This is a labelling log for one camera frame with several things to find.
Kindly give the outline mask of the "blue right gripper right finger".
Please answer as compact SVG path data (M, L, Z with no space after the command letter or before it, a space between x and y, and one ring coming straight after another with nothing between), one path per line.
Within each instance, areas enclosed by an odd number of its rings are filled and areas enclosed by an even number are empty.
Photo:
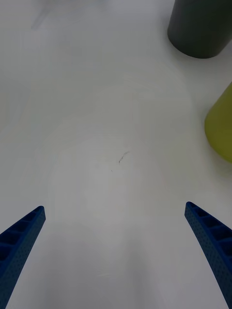
M232 230L192 202L186 203L185 218L232 308Z

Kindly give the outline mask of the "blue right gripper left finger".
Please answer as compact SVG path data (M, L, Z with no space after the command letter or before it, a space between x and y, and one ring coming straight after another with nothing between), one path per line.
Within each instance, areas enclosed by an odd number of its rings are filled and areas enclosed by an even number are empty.
M38 206L0 235L0 308L6 308L25 262L46 220Z

